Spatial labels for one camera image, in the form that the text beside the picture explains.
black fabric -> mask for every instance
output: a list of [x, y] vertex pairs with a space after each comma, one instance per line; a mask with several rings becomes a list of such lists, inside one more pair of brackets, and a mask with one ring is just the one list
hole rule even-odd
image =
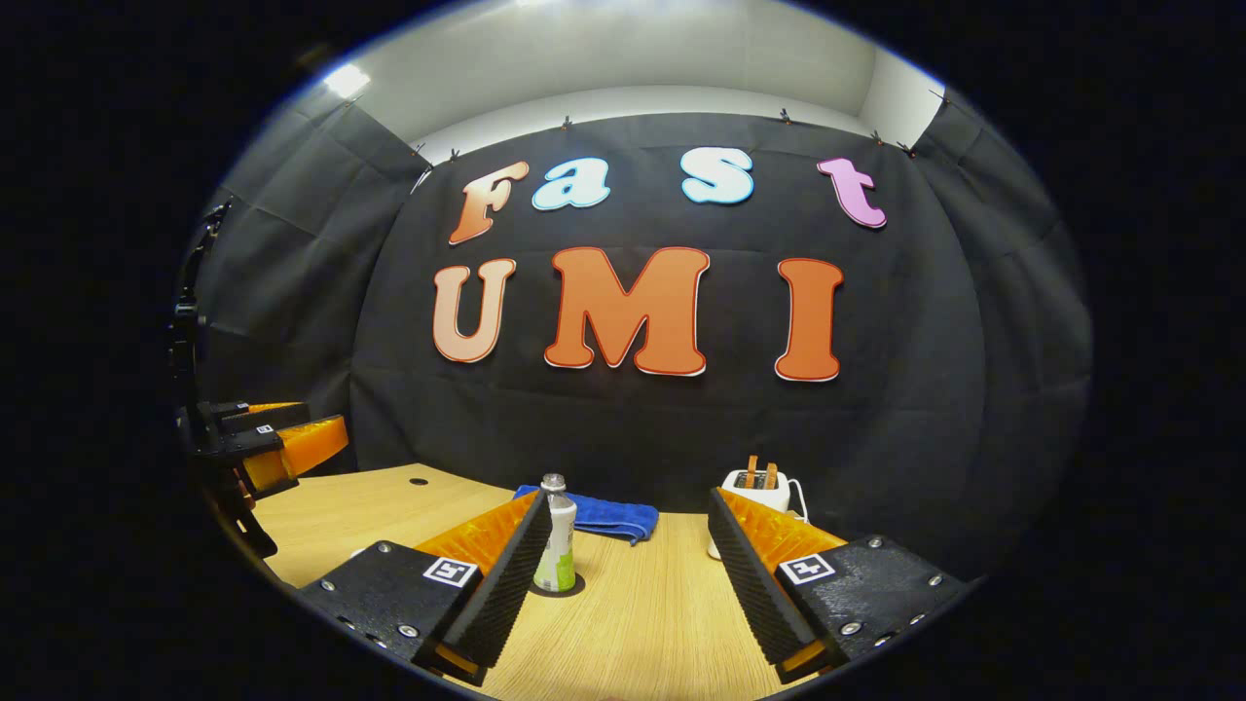
[[[314, 87], [274, 111], [222, 181], [233, 204], [199, 274], [212, 401], [343, 415], [355, 324], [381, 243], [429, 167], [363, 110]], [[309, 473], [354, 472], [354, 445]]]
[[[1084, 403], [1089, 327], [1063, 224], [1024, 164], [978, 131], [966, 112], [939, 112], [916, 148], [959, 134], [968, 163], [948, 168], [831, 128], [652, 115], [553, 127], [439, 166], [395, 220], [363, 303], [349, 365], [360, 467], [420, 461], [506, 488], [557, 471], [597, 498], [703, 512], [705, 489], [760, 454], [801, 479], [815, 525], [885, 533], [957, 576], [979, 574], [1057, 484]], [[679, 158], [697, 146], [746, 151], [753, 195], [690, 202]], [[606, 200], [531, 205], [548, 168], [589, 156], [609, 163]], [[834, 157], [873, 178], [885, 228], [840, 209], [816, 171]], [[521, 159], [531, 172], [490, 214], [493, 227], [450, 247], [464, 184]], [[644, 330], [619, 369], [599, 354], [582, 371], [547, 366], [562, 283], [551, 256], [573, 245], [603, 248], [625, 286], [657, 248], [705, 250], [705, 374], [638, 371]], [[452, 364], [431, 337], [432, 275], [472, 268], [459, 316], [471, 332], [475, 271], [501, 256], [518, 266], [497, 345], [478, 364]], [[774, 372], [789, 314], [776, 264], [787, 256], [844, 270], [841, 372], [829, 383]]]

ceiling light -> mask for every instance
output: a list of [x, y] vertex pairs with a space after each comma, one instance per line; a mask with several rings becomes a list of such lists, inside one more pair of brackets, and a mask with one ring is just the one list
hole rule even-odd
[[324, 83], [329, 86], [329, 90], [346, 98], [359, 92], [371, 80], [368, 77], [368, 73], [359, 70], [354, 64], [346, 64], [329, 73], [329, 77], [324, 78]]

white cable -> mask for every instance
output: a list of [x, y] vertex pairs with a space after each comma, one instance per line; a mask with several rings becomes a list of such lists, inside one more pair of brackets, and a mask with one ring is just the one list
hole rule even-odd
[[805, 488], [800, 486], [799, 482], [794, 479], [787, 481], [787, 487], [796, 486], [800, 489], [800, 513], [804, 514], [800, 520], [809, 523], [809, 507], [805, 506]]

orange letter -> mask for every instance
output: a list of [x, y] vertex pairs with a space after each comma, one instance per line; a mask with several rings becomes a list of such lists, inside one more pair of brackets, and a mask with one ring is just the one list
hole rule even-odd
[[450, 244], [462, 243], [488, 230], [493, 225], [493, 219], [486, 215], [487, 208], [492, 207], [495, 212], [500, 210], [511, 195], [511, 181], [506, 178], [523, 179], [526, 174], [528, 174], [528, 164], [520, 161], [468, 182], [467, 187], [464, 187], [467, 200], [464, 202], [459, 228], [450, 234]]
[[515, 260], [498, 258], [480, 266], [480, 278], [485, 280], [483, 296], [480, 300], [480, 325], [476, 332], [459, 332], [459, 293], [464, 281], [471, 276], [471, 269], [454, 265], [437, 270], [432, 284], [437, 285], [437, 298], [432, 305], [432, 342], [441, 355], [460, 364], [475, 364], [493, 350], [497, 331], [502, 327], [502, 295], [506, 294], [506, 278], [515, 271]]
[[844, 273], [812, 258], [787, 258], [779, 274], [791, 291], [787, 350], [775, 361], [775, 374], [784, 380], [826, 382], [840, 375], [840, 362], [831, 356], [831, 316], [835, 288]]
[[546, 347], [546, 362], [558, 369], [587, 369], [593, 350], [584, 345], [584, 320], [593, 324], [606, 364], [617, 369], [649, 321], [635, 367], [665, 376], [697, 376], [705, 356], [697, 350], [697, 288], [709, 269], [709, 255], [695, 248], [662, 248], [644, 264], [630, 291], [624, 291], [601, 248], [568, 248], [553, 256], [562, 273], [558, 334]]

white wall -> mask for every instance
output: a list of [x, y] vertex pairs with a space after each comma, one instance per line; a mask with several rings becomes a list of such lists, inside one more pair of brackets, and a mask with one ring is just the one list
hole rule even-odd
[[[938, 98], [930, 93], [927, 96], [938, 107]], [[424, 142], [420, 156], [437, 164], [450, 158], [451, 148], [467, 153], [498, 141], [559, 126], [567, 115], [571, 115], [573, 123], [664, 112], [721, 112], [778, 118], [779, 110], [782, 108], [787, 110], [787, 116], [792, 121], [841, 128], [863, 136], [868, 136], [871, 131], [854, 116], [787, 97], [721, 87], [650, 85], [568, 92], [512, 105], [416, 138], [411, 146]], [[930, 123], [933, 115], [932, 111], [926, 117], [926, 123]]]
[[873, 78], [861, 105], [858, 118], [887, 143], [912, 146], [926, 131], [938, 111], [943, 83], [916, 66], [877, 47], [873, 57]]

